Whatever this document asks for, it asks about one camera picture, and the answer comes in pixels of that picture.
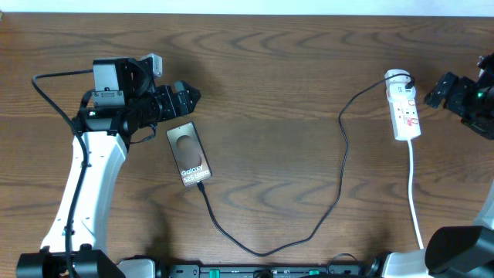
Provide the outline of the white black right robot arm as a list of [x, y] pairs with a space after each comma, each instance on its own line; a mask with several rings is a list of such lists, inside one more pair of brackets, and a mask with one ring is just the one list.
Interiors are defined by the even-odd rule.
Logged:
[[[424, 102], [444, 107], [476, 134], [493, 138], [493, 56], [480, 57], [479, 78], [445, 73]], [[410, 143], [420, 134], [415, 116], [414, 81], [401, 69], [385, 74], [394, 136]], [[442, 227], [429, 244], [408, 253], [389, 253], [377, 270], [379, 277], [491, 277], [493, 275], [493, 195], [470, 226]]]

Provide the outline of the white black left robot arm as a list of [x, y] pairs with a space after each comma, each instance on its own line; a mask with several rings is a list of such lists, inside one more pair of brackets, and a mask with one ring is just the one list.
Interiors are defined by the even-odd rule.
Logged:
[[96, 81], [72, 120], [73, 161], [56, 218], [37, 253], [23, 253], [18, 277], [166, 277], [158, 259], [107, 256], [107, 220], [117, 176], [139, 128], [194, 111], [201, 97], [184, 81]]

